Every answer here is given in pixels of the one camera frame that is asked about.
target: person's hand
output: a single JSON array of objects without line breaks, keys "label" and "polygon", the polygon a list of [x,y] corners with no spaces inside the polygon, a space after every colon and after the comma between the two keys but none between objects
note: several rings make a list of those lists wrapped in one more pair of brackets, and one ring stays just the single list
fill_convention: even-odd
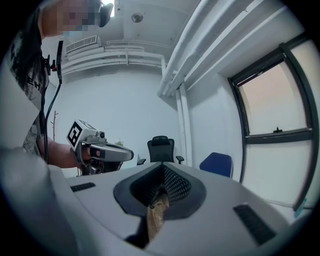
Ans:
[{"label": "person's hand", "polygon": [[[96,156],[97,157],[100,157],[100,151],[96,151]],[[91,158],[91,155],[90,155],[90,147],[83,147],[82,148],[82,158],[84,161],[88,161],[90,160]]]}]

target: brown object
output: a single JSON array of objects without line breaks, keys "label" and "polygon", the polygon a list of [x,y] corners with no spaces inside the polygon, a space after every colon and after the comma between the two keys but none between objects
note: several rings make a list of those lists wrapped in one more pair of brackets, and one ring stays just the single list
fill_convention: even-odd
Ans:
[{"label": "brown object", "polygon": [[55,123],[56,123],[56,115],[58,115],[59,113],[56,113],[56,111],[54,111],[54,118],[53,118],[53,122],[51,122],[51,124],[53,124],[53,141],[55,141]]},{"label": "brown object", "polygon": [[164,223],[164,211],[169,208],[169,200],[167,195],[161,195],[153,205],[154,208],[151,209],[148,207],[146,213],[149,242],[155,238]]}]

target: blue chair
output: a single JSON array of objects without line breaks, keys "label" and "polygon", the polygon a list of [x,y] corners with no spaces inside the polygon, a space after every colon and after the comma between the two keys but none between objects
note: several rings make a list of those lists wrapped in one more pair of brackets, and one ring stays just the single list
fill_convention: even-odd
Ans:
[{"label": "blue chair", "polygon": [[200,170],[228,178],[232,177],[233,167],[231,156],[220,153],[211,153],[199,166]]}]

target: chair backrest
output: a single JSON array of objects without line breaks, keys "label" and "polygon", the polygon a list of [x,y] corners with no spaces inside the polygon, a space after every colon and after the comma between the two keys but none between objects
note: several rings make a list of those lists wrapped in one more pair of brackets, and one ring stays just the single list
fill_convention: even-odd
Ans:
[{"label": "chair backrest", "polygon": [[150,162],[174,162],[175,141],[167,136],[156,136],[149,140]]},{"label": "chair backrest", "polygon": [[231,178],[233,162],[230,155],[211,153],[199,166],[200,170]]}]

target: black cable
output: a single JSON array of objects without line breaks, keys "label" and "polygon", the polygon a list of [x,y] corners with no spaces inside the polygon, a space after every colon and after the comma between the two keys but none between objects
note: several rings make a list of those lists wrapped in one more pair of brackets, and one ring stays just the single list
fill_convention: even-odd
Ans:
[{"label": "black cable", "polygon": [[50,106],[48,108],[48,111],[46,113],[45,116],[45,121],[44,121],[44,152],[45,152],[45,161],[48,164],[49,163],[49,149],[48,149],[48,130],[47,130],[47,126],[48,126],[48,118],[49,118],[49,114],[50,111],[52,109],[52,106],[54,105],[54,102],[56,100],[56,97],[60,91],[60,87],[61,87],[61,83],[59,83],[58,88],[56,89],[55,95],[50,103]]}]

